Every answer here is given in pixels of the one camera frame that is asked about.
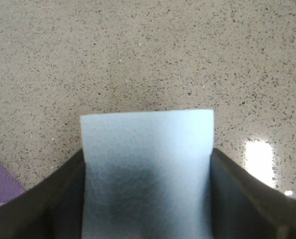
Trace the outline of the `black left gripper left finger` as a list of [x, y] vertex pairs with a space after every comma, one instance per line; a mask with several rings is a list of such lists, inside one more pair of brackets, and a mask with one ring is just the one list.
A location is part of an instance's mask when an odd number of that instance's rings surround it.
[[79, 239], [85, 162], [77, 151], [41, 183], [0, 206], [0, 239]]

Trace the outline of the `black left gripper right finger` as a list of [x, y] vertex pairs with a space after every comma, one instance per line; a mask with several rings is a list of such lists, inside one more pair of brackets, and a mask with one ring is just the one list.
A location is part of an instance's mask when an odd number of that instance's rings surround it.
[[261, 182], [214, 148], [210, 157], [215, 239], [296, 239], [296, 199]]

